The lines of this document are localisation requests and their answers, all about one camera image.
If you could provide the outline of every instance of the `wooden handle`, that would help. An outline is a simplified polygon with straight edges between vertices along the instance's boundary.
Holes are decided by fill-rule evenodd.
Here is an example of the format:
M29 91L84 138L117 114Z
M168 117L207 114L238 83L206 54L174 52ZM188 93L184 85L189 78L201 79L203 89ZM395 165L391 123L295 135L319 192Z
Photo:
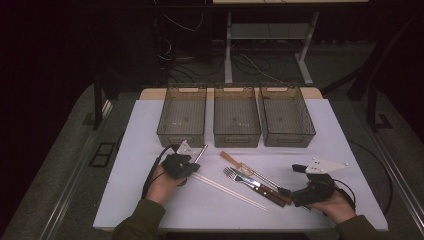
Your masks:
M265 185L263 185L263 184L261 184L261 187L268 193L268 194L271 194L271 195L273 195L274 197L276 197L276 198L279 198L279 199L281 199L282 201L284 201L285 203L287 203L288 205L290 205L292 202L293 202L293 200L291 199L291 198L289 198L289 197L284 197L284 196L282 196L278 191L275 191L274 189L272 189L272 188L270 188L270 187L268 187L268 186L265 186Z
M240 169L242 167L242 164L237 162L234 158L232 158L228 153L221 151L219 154L223 159L227 160L231 164L233 164L237 169Z
M286 205L286 202L284 200L282 200L281 198L279 198L278 196L276 196L272 192L268 191L268 189L266 189L266 187L264 188L264 185L261 185L260 187L254 186L252 189L255 192L258 192L259 194L261 194L262 196L268 198L269 200L271 200L272 202L274 202L275 204L277 204L280 207L284 207Z

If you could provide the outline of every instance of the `table surface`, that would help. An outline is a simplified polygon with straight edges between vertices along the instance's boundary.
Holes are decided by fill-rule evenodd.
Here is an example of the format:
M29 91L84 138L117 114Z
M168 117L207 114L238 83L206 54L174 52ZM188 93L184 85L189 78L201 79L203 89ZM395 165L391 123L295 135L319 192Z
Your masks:
M304 93L315 92L313 88L302 90ZM95 228L113 230L134 211L146 176L163 150L156 128L163 105L163 100L157 98L164 95L165 89L147 89L141 94L143 100L136 102L93 224ZM267 211L195 178L189 178L187 184L178 188L172 199L165 204L167 212L161 221L160 230L307 232L334 228L334 224L319 211L308 212L294 205L281 208L248 187L227 178L222 170L231 165L219 156L221 151L226 151L237 161L246 163L292 191L303 189L308 181L305 174L292 171L292 164L308 165L312 158L348 163L349 168L333 172L331 176L352 188L357 199L358 214L365 214L378 230L387 230L387 221L328 100L320 98L319 94L316 98L305 99L317 132L308 148L269 148L263 145L261 138L257 148L226 149L214 147L213 100L209 98L205 123L205 142L209 146L198 162L201 165L198 173L264 205Z

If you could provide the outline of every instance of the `sleeve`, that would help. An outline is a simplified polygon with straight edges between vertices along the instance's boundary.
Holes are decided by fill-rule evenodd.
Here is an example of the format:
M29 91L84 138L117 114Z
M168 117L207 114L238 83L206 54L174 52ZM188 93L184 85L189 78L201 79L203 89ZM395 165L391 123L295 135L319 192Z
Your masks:
M146 199L138 202L134 213L115 227L113 240L155 239L165 209L158 203Z
M360 215L342 222L336 226L337 232L343 240L388 240L386 232L377 231L365 216Z

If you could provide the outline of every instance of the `transparent plastic bin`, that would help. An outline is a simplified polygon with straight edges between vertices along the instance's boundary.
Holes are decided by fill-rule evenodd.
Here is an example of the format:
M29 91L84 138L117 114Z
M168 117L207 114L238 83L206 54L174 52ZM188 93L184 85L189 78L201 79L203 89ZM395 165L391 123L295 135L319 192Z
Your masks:
M215 84L213 132L217 148L258 146L261 126L253 84Z
M296 83L261 83L258 100L265 146L308 147L316 132Z
M168 84L157 135L162 147L205 144L206 84Z

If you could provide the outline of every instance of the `utensil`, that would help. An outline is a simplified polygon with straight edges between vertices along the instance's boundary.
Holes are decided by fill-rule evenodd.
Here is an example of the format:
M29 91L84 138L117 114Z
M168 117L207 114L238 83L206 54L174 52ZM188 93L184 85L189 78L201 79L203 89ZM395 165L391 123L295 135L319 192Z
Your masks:
M253 189L255 192L261 194L272 202L276 203L280 207L284 207L286 205L286 200L278 194L278 192L272 190L271 188L253 180L252 178L244 175L240 171L234 168L225 168L225 175L227 175L230 179L245 184Z
M268 179L267 177L265 177L264 175L260 174L259 172L255 171L253 168L247 166L244 163L239 163L237 162L233 157L231 157L228 153L221 151L221 153L219 154L222 158L224 158L225 160L227 160L228 162L230 162L231 164L233 164L237 169L240 169L242 171L242 173L246 176L250 176L250 175L255 175L256 177L258 177L259 179L261 179L262 181L268 183L269 185L271 185L272 187L274 187L274 190L278 190L278 189L283 189L282 187L280 187L278 184L276 184L275 182L271 181L270 179Z
M210 186L212 186L212 187L214 187L218 190L221 190L221 191L223 191L223 192L225 192L225 193L227 193L227 194L229 194L229 195L231 195L235 198L238 198L238 199L240 199L244 202L247 202L247 203L249 203L249 204L251 204L251 205L253 205L257 208L260 208L260 209L266 211L265 206L255 202L253 200L250 200L249 198L247 198L247 197L245 197L241 194L238 194L238 193L236 193L236 192L234 192L234 191L232 191L232 190L230 190L230 189L228 189L228 188L226 188L226 187L224 187L224 186L222 186L222 185L220 185L220 184L218 184L218 183L216 183L216 182L214 182L214 181L212 181L212 180L210 180L210 179L208 179L208 178L206 178L206 177L204 177L204 176L202 176L202 175L200 175L196 172L192 173L191 176L200 180L201 182L206 183L206 184L208 184L208 185L210 185Z

